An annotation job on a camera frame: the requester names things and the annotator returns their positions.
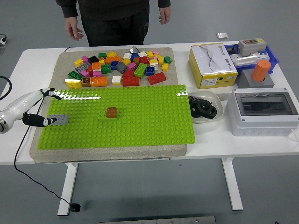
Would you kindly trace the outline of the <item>person's left hand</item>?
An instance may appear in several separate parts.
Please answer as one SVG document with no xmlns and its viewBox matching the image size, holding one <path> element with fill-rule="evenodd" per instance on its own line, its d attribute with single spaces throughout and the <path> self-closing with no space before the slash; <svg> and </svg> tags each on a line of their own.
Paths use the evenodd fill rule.
<svg viewBox="0 0 299 224">
<path fill-rule="evenodd" d="M 160 7 L 159 8 L 159 22 L 161 25 L 165 25 L 170 21 L 171 7 Z"/>
</svg>

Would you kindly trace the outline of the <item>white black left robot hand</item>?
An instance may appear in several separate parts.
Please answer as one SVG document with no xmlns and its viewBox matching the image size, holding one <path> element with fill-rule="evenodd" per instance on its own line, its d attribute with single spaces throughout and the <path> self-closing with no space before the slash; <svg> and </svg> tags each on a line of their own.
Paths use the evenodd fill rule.
<svg viewBox="0 0 299 224">
<path fill-rule="evenodd" d="M 10 103 L 0 112 L 0 132 L 6 133 L 15 121 L 22 120 L 28 126 L 45 127 L 57 121 L 56 118 L 45 118 L 36 114 L 28 114 L 28 111 L 45 97 L 62 98 L 55 93 L 54 88 L 40 89 L 27 93 Z"/>
</svg>

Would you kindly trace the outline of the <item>person's right hand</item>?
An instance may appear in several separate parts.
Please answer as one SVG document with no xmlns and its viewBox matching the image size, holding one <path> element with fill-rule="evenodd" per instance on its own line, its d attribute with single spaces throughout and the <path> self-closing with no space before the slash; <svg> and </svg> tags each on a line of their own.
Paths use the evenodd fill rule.
<svg viewBox="0 0 299 224">
<path fill-rule="evenodd" d="M 77 17 L 69 17 L 65 19 L 65 30 L 72 40 L 79 41 L 84 37 L 83 31 L 78 28 Z"/>
</svg>

